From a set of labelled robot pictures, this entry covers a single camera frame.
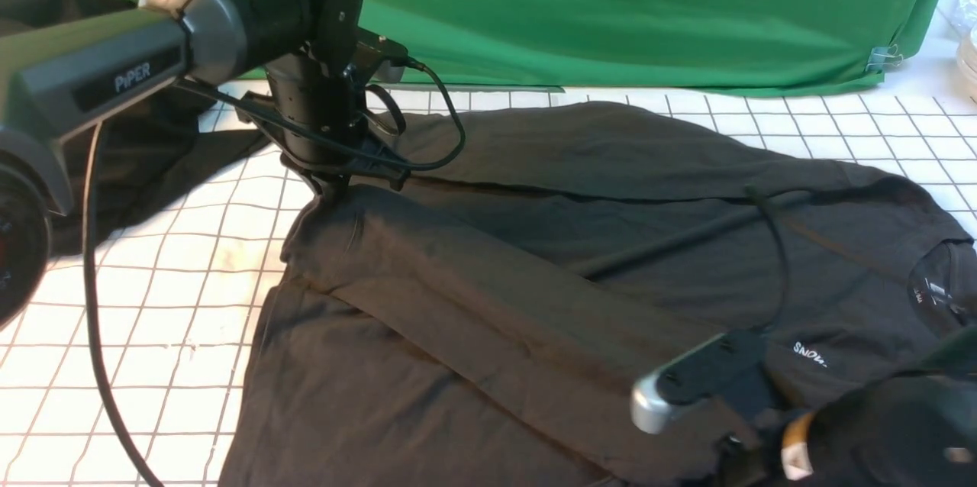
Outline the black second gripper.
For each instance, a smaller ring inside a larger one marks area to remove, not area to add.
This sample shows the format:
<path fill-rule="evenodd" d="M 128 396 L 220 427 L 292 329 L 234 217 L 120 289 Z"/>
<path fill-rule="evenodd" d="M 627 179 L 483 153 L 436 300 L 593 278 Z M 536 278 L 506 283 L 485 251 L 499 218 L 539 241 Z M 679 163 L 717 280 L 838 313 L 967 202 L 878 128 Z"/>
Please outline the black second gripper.
<path fill-rule="evenodd" d="M 768 402 L 758 396 L 724 395 L 720 400 L 747 422 L 757 442 L 748 446 L 733 434 L 718 442 L 715 486 L 796 486 L 814 475 L 809 440 L 812 410 L 791 411 L 777 427 L 761 431 L 753 421 Z"/>

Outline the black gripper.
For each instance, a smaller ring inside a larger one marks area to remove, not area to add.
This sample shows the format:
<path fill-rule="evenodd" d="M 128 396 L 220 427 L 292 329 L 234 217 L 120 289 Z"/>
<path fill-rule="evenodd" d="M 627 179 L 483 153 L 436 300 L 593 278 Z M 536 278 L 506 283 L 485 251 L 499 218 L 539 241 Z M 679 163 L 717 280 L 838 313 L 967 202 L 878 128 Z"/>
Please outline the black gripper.
<path fill-rule="evenodd" d="M 328 76 L 307 53 L 287 53 L 266 65 L 271 95 L 247 92 L 235 108 L 280 149 L 280 163 L 328 201 L 344 195 L 353 177 L 385 181 L 400 191 L 411 176 L 399 156 L 372 131 L 366 87 Z"/>

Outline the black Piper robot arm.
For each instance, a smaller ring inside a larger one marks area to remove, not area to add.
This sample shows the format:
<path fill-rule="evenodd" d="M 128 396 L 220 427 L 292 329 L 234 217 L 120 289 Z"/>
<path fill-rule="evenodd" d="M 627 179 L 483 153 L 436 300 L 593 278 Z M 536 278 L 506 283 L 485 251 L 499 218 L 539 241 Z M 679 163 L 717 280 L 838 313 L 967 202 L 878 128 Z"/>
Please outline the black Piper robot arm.
<path fill-rule="evenodd" d="M 27 306 L 73 209 L 64 144 L 170 86 L 232 104 L 315 190 L 420 170 L 379 139 L 404 116 L 373 83 L 413 60 L 360 27 L 363 0 L 139 0 L 2 38 L 2 323 Z"/>

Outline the black second robot arm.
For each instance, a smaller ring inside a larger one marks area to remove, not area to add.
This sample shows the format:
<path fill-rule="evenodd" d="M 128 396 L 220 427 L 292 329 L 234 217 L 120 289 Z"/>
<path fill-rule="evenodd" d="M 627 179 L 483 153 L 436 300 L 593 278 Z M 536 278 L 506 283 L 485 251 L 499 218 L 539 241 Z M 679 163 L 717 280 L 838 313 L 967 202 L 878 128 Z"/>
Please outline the black second robot arm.
<path fill-rule="evenodd" d="M 975 328 L 916 366 L 729 450 L 711 486 L 973 486 Z"/>

